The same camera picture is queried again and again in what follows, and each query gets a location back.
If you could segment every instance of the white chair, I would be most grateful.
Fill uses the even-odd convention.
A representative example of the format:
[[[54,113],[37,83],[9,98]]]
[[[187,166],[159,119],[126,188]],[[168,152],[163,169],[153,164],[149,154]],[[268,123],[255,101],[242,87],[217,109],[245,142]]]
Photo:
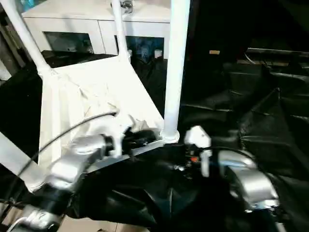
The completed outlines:
[[[126,38],[119,0],[112,0],[115,17],[119,55],[82,64],[51,69],[41,55],[31,34],[16,11],[14,1],[0,0],[8,17],[21,37],[35,62],[38,74],[43,80],[40,147],[62,131],[84,120],[86,117],[110,111],[112,108],[131,115],[137,121],[144,121],[150,128],[159,128],[164,143],[179,140],[177,132],[180,95],[183,78],[183,63],[186,46],[190,0],[171,0],[171,29],[165,105],[165,121],[133,70],[126,47]],[[62,147],[77,131],[51,145],[51,149],[39,157],[39,165],[47,167],[59,158]],[[15,149],[5,139],[6,152]],[[10,160],[22,162],[7,165]],[[0,155],[0,162],[14,174],[25,165],[25,154],[19,152]],[[33,163],[21,178],[29,190],[33,190],[42,168]]]

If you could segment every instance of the black cable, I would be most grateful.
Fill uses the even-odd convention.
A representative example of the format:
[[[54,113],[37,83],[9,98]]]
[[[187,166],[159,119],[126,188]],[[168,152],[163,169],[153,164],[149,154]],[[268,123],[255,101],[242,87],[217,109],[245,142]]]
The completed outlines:
[[[246,152],[243,152],[239,149],[234,149],[234,148],[230,148],[230,147],[225,147],[225,146],[209,146],[209,147],[206,147],[206,148],[200,148],[199,149],[200,151],[208,151],[208,150],[219,150],[219,151],[222,151],[222,150],[226,150],[226,151],[234,151],[240,155],[243,155],[245,156],[246,158],[252,160],[253,162],[255,162],[254,158],[249,156]]]
[[[13,201],[7,201],[7,199],[0,199],[0,203],[4,204],[5,202],[7,202],[8,205],[12,206],[12,207],[21,207],[24,206],[25,203],[23,201],[20,202],[13,202]]]
[[[20,188],[20,190],[17,192],[17,194],[15,195],[15,198],[18,199],[18,197],[21,195],[23,191],[23,188]],[[14,203],[13,201],[9,202],[8,205],[6,206],[6,208],[4,209],[2,215],[0,216],[0,223],[3,224],[3,221],[5,220],[5,218],[8,216],[10,210],[13,207],[16,206],[20,206],[19,204]]]
[[[249,61],[251,64],[256,64],[246,53],[244,53],[245,58]]]
[[[89,121],[92,121],[94,119],[97,119],[97,118],[100,118],[100,117],[104,117],[104,116],[107,116],[107,115],[115,115],[116,113],[115,112],[112,112],[112,113],[107,113],[107,114],[101,114],[101,115],[97,115],[97,116],[93,116],[93,117],[90,117],[90,118],[87,118],[86,120],[76,124],[75,126],[67,129],[66,131],[62,132],[60,135],[58,135],[56,138],[52,139],[50,142],[48,142],[47,144],[45,144],[36,154],[34,154],[32,156],[32,158],[28,161],[28,163],[22,168],[22,170],[15,176],[14,180],[12,181],[12,184],[10,186],[10,188],[8,189],[7,191],[7,194],[6,194],[6,197],[4,198],[5,199],[5,202],[3,203],[2,205],[2,208],[1,208],[1,214],[0,214],[0,217],[2,216],[3,214],[3,206],[5,204],[7,204],[9,201],[10,201],[10,196],[14,190],[14,187],[15,185],[17,184],[18,182],[18,179],[19,179],[19,176],[28,168],[28,166],[32,163],[32,161],[34,161],[41,152],[43,152],[46,148],[48,148],[54,141],[58,140],[59,138],[61,138],[62,136],[64,136],[65,134],[69,133],[70,131],[72,131],[73,129],[81,126],[82,124],[85,124]]]

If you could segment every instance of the wire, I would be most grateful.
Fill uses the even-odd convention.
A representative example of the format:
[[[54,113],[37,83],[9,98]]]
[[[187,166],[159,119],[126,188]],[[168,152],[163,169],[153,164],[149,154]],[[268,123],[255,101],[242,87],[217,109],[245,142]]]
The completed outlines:
[[[263,59],[263,62],[265,64],[265,67],[268,68],[268,69],[271,69],[271,67],[266,63],[266,61]]]
[[[246,53],[244,53],[244,55],[245,55],[245,58],[246,58],[251,64],[256,64],[253,60],[251,60],[251,59],[249,58],[249,56],[248,56]]]
[[[18,199],[18,197],[21,195],[21,193],[23,192],[23,188],[20,188],[20,190],[17,192],[17,194],[15,195],[15,199]],[[10,203],[8,203],[8,205],[6,206],[6,208],[3,210],[3,213],[0,216],[0,223],[3,223],[3,221],[5,220],[5,218],[7,217],[7,215],[9,214],[10,210],[17,206],[16,203],[14,203],[13,201],[11,201]]]
[[[56,138],[52,139],[50,142],[48,142],[47,144],[45,144],[36,154],[34,154],[34,156],[32,156],[32,158],[28,161],[28,163],[26,163],[26,165],[20,170],[20,172],[15,176],[14,180],[12,181],[12,184],[10,186],[10,188],[8,189],[7,191],[7,194],[6,194],[6,197],[4,198],[5,201],[1,207],[1,215],[0,217],[2,216],[3,214],[3,207],[5,204],[8,204],[9,201],[10,201],[10,196],[14,190],[14,187],[15,185],[17,184],[18,182],[18,179],[19,179],[19,176],[28,168],[28,166],[39,156],[39,154],[41,152],[43,152],[46,148],[48,148],[53,142],[55,142],[56,140],[58,140],[59,138],[61,138],[62,136],[64,136],[65,134],[69,133],[70,131],[72,131],[73,129],[89,122],[89,121],[92,121],[94,119],[97,119],[97,118],[100,118],[100,117],[104,117],[104,116],[108,116],[108,115],[112,115],[114,116],[116,113],[115,112],[112,112],[112,113],[107,113],[107,114],[101,114],[101,115],[97,115],[97,116],[93,116],[93,117],[90,117],[90,118],[87,118],[86,120],[76,124],[75,126],[67,129],[66,131],[62,132],[60,135],[58,135]]]
[[[21,207],[24,206],[24,201],[20,201],[20,202],[13,202],[13,201],[7,201],[7,199],[0,199],[0,203],[4,204],[6,202],[6,204],[9,204],[12,207]]]

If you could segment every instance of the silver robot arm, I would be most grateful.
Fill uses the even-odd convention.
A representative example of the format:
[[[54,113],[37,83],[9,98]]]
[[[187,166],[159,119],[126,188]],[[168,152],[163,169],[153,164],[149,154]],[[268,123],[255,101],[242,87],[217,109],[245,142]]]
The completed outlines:
[[[209,177],[211,152],[203,149],[210,146],[210,137],[200,126],[195,126],[187,131],[184,143],[202,150],[199,154],[201,173],[204,177]],[[276,213],[280,209],[278,194],[267,173],[258,167],[252,154],[220,149],[218,164],[220,175],[228,181],[232,197],[242,204],[243,210],[246,213],[260,210],[268,212],[277,231],[286,232],[281,216]]]
[[[34,192],[34,200],[8,231],[57,231],[88,167],[102,160],[109,150],[113,150],[113,145],[107,136],[75,139],[67,153],[51,165],[44,185]]]

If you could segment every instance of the white cabinet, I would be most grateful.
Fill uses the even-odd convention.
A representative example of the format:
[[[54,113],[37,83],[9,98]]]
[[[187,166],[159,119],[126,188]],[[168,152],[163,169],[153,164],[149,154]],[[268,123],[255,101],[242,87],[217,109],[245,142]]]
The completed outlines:
[[[41,51],[52,50],[49,38],[57,32],[78,33],[95,54],[117,54],[111,0],[47,0],[23,13]],[[127,36],[164,38],[169,53],[169,0],[134,0],[133,13],[124,15]]]
[[[41,51],[52,50],[45,32],[66,32],[88,34],[93,52],[95,54],[105,53],[104,43],[96,20],[66,18],[24,19]]]

